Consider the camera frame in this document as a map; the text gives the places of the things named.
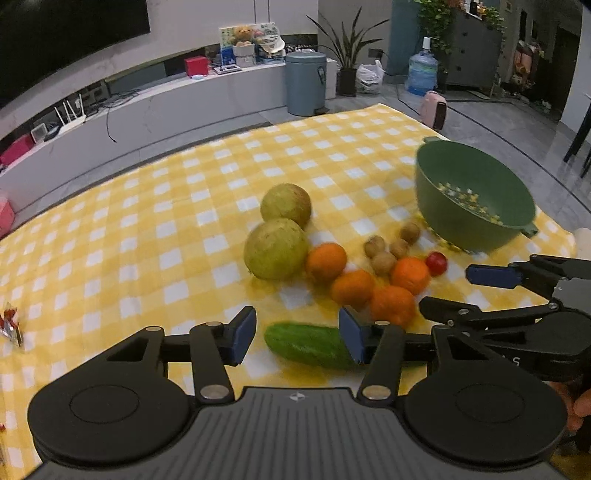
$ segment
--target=cherry tomato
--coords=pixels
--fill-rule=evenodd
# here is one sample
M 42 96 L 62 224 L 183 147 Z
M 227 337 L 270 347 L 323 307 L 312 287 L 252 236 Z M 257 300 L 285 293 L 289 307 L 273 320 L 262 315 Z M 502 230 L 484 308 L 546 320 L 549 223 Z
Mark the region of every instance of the cherry tomato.
M 441 252 L 431 252 L 425 263 L 432 277 L 443 275 L 447 270 L 447 258 Z

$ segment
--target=yellow checkered tablecloth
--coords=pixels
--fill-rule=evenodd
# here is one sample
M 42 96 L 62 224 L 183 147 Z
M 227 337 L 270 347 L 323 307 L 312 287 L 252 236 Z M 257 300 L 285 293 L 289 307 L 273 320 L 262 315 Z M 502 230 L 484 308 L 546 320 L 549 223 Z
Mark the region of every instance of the yellow checkered tablecloth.
M 313 201 L 312 244 L 337 241 L 350 267 L 369 268 L 363 241 L 393 239 L 415 213 L 415 153 L 433 131 L 384 105 L 318 116 L 212 141 L 130 171 L 35 218 L 0 242 L 0 300 L 19 308 L 24 348 L 0 343 L 0 433 L 6 472 L 18 479 L 39 458 L 27 427 L 32 396 L 98 352 L 148 325 L 168 334 L 198 323 L 229 321 L 253 305 L 258 333 L 243 365 L 229 368 L 244 385 L 351 385 L 359 374 L 274 358 L 262 332 L 295 320 L 336 326 L 337 306 L 303 278 L 269 283 L 242 262 L 248 232 L 261 221 L 259 201 L 273 185 L 297 183 Z M 426 294 L 501 309 L 542 303 L 523 289 L 475 287 L 471 262 L 507 264 L 532 253 L 570 256 L 574 239 L 543 212 L 540 233 L 520 236 L 490 257 L 446 251 L 449 270 Z M 424 232 L 413 254 L 436 240 Z M 416 318 L 415 332 L 430 324 Z M 424 376 L 408 368 L 401 389 Z M 170 378 L 192 393 L 189 365 Z

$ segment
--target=red box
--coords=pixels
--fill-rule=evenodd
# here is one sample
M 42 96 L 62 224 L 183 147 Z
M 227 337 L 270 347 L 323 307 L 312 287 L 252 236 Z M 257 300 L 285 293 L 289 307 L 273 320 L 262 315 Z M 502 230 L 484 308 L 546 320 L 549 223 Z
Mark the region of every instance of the red box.
M 0 197 L 0 237 L 10 232 L 14 221 L 14 211 L 6 197 Z
M 207 75 L 209 73 L 209 60 L 205 57 L 193 57 L 185 59 L 185 72 L 187 76 Z
M 0 155 L 0 162 L 10 165 L 15 160 L 21 158 L 25 153 L 35 146 L 35 141 L 31 134 L 25 134 L 17 138 L 7 150 Z

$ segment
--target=human hand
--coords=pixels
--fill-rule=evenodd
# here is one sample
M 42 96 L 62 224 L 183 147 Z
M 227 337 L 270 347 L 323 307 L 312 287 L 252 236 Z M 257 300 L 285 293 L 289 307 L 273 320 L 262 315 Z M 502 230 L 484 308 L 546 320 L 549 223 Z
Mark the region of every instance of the human hand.
M 565 384 L 550 382 L 550 386 L 563 399 L 569 415 L 567 428 L 570 432 L 575 433 L 583 426 L 584 418 L 591 415 L 591 390 L 587 390 L 577 400 L 573 400 L 570 390 Z

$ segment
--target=toy bear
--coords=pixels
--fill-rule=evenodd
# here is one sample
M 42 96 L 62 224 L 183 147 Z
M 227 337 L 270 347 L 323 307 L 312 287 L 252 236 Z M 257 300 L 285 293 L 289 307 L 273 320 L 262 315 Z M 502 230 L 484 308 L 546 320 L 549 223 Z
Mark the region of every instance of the toy bear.
M 248 25 L 241 25 L 234 27 L 234 36 L 232 37 L 232 45 L 236 45 L 239 41 L 246 42 L 252 39 L 252 28 Z

